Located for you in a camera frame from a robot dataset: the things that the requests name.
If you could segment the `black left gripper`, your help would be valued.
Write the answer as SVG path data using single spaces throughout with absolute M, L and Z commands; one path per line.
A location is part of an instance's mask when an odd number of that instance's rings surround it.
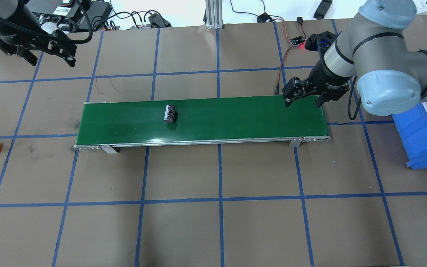
M 25 60 L 32 66 L 36 66 L 38 58 L 29 51 L 44 51 L 50 55 L 56 55 L 64 59 L 70 67 L 76 66 L 76 44 L 66 41 L 47 40 L 39 37 L 33 37 L 25 44 L 11 45 L 7 44 L 0 38 L 0 50 L 9 55 L 23 56 L 25 53 Z

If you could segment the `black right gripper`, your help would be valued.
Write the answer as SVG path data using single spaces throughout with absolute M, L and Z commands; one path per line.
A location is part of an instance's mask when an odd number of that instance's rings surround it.
M 350 89 L 350 76 L 340 76 L 322 66 L 314 67 L 308 78 L 301 80 L 294 76 L 283 87 L 282 95 L 286 108 L 294 101 L 308 96 L 318 96 L 315 107 L 320 108 L 324 103 L 338 101 Z

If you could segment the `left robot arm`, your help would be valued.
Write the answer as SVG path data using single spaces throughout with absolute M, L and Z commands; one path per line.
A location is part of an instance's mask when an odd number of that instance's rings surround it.
M 8 55 L 16 54 L 32 66 L 38 58 L 31 51 L 38 50 L 58 56 L 68 66 L 75 67 L 77 45 L 88 43 L 92 38 L 92 29 L 85 39 L 70 39 L 60 29 L 49 34 L 41 28 L 25 1 L 0 0 L 0 49 Z

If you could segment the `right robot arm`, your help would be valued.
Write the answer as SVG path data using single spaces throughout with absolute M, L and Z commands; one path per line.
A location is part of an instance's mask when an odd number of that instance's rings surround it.
M 319 61 L 307 79 L 293 77 L 284 86 L 286 107 L 308 96 L 318 96 L 317 108 L 337 101 L 353 77 L 372 115 L 396 115 L 427 102 L 427 50 L 409 51 L 403 36 L 416 13 L 412 0 L 368 0 L 338 35 L 311 35 L 305 49 L 319 52 Z

